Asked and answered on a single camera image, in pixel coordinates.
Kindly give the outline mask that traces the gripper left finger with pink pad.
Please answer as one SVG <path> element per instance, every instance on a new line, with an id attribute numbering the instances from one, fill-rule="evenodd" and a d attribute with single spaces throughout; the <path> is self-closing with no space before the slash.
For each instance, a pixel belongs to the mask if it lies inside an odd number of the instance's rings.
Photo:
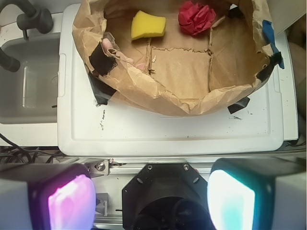
<path id="1" fill-rule="evenodd" d="M 90 230 L 96 191 L 82 164 L 0 166 L 2 230 Z"/>

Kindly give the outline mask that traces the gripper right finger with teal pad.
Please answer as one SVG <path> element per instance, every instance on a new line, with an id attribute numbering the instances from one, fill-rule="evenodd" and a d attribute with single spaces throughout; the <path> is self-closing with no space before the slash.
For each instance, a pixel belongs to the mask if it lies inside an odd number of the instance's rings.
<path id="1" fill-rule="evenodd" d="M 218 230 L 305 230 L 305 158 L 219 158 L 207 188 Z"/>

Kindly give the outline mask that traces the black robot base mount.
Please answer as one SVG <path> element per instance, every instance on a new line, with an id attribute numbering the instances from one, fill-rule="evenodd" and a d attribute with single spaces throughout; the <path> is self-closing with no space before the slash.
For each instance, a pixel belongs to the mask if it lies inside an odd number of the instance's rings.
<path id="1" fill-rule="evenodd" d="M 213 230 L 207 181 L 188 163 L 149 163 L 122 189 L 126 230 Z"/>

